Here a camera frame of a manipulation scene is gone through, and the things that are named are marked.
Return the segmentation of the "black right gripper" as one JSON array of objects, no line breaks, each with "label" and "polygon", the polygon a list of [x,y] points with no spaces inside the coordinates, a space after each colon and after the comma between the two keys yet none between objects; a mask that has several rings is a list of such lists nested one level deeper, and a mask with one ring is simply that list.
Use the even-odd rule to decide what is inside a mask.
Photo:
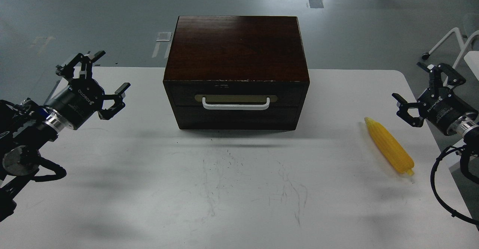
[{"label": "black right gripper", "polygon": [[[429,74],[429,88],[419,96],[417,102],[407,102],[400,94],[392,93],[397,100],[396,115],[412,127],[422,127],[424,119],[435,125],[444,135],[457,134],[457,126],[464,120],[474,121],[478,111],[459,98],[452,89],[466,83],[466,79],[452,66],[439,63],[426,65],[417,63]],[[418,109],[419,116],[409,114],[409,109]]]}]

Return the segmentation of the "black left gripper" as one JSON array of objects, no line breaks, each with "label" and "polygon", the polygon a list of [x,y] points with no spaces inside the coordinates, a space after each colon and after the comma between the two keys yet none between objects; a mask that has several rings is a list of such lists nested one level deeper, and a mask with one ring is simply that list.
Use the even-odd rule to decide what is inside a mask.
[{"label": "black left gripper", "polygon": [[[68,63],[56,66],[56,75],[71,81],[46,102],[46,107],[65,118],[68,127],[73,130],[82,126],[96,111],[100,119],[110,120],[126,106],[123,99],[125,91],[131,86],[130,82],[123,83],[113,94],[104,94],[104,89],[92,78],[94,63],[105,54],[105,51],[95,54],[78,53]],[[74,79],[75,67],[78,64],[79,77]],[[103,101],[106,100],[113,100],[113,105],[101,109]]]}]

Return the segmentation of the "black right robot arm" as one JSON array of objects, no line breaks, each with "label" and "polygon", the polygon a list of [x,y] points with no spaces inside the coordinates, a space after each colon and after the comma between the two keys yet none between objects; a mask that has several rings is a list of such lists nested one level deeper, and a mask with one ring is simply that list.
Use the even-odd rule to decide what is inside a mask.
[{"label": "black right robot arm", "polygon": [[478,156],[479,128],[475,120],[478,111],[458,97],[454,89],[466,82],[466,79],[452,66],[440,63],[426,65],[417,63],[429,75],[429,85],[415,102],[407,102],[401,95],[393,93],[397,100],[397,116],[412,127],[421,127],[425,120],[436,126],[444,135],[458,134],[464,144],[461,147],[448,146],[436,158],[430,174],[430,184],[438,203],[452,217],[457,217],[467,223],[478,225],[478,220],[472,219],[447,205],[436,190],[436,171],[439,163],[452,152],[460,154],[460,171],[469,181],[478,184],[478,177],[469,171],[471,157]]}]

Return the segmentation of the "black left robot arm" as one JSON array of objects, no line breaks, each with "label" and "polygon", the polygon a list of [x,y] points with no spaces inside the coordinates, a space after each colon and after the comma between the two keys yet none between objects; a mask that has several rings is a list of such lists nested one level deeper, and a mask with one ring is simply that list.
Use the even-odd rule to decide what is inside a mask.
[{"label": "black left robot arm", "polygon": [[67,86],[43,105],[30,98],[20,104],[1,100],[1,181],[13,177],[1,186],[1,220],[14,213],[14,198],[29,182],[55,181],[66,176],[62,166],[41,156],[43,145],[54,142],[64,128],[77,130],[94,113],[109,120],[125,107],[123,99],[130,83],[106,94],[92,76],[94,63],[105,54],[79,53],[70,62],[57,65],[55,73],[67,81]]}]

